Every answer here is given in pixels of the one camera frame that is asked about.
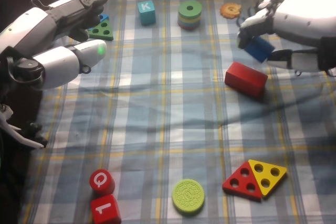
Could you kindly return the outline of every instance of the green triangle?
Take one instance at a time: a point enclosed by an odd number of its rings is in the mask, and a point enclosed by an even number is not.
[[[113,40],[113,31],[110,25],[110,21],[105,19],[98,26],[89,30],[89,38],[91,39],[103,39]]]

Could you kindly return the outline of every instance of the red triangle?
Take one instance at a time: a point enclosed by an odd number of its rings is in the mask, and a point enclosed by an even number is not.
[[[248,161],[224,181],[222,187],[226,193],[261,201],[262,194]]]

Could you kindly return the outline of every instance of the robotic hand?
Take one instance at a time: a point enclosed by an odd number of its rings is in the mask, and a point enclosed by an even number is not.
[[[23,131],[8,120],[13,112],[2,104],[15,85],[49,89],[66,84],[80,73],[89,73],[105,55],[103,40],[86,41],[85,29],[100,23],[99,14],[107,0],[59,0],[35,5],[0,33],[0,128],[19,143],[43,148],[41,143],[22,136]],[[58,38],[69,36],[83,42],[52,48]]]
[[[275,33],[312,48],[273,51],[267,59],[269,65],[328,74],[336,67],[336,8],[332,0],[264,0],[257,10],[240,25],[239,48],[246,48],[256,36]]]

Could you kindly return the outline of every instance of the green led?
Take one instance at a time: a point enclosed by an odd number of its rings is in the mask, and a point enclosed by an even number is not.
[[[105,54],[105,47],[104,46],[98,47],[98,54],[99,55],[104,55]]]

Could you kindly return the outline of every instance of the plaid tablecloth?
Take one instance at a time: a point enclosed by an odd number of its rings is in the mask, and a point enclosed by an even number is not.
[[[156,24],[143,27],[137,2],[109,0],[114,41],[105,58],[71,83],[44,92],[39,122],[49,139],[33,151],[21,223],[91,223],[89,177],[108,169],[123,224],[336,223],[336,82],[324,73],[261,65],[236,47],[223,3],[245,11],[256,0],[198,0],[200,27],[184,31],[184,0],[153,0]],[[300,45],[268,37],[277,48]],[[262,102],[224,85],[233,61],[268,75]],[[262,203],[229,196],[222,182],[244,161],[288,169]],[[181,179],[205,190],[203,211],[179,215]]]

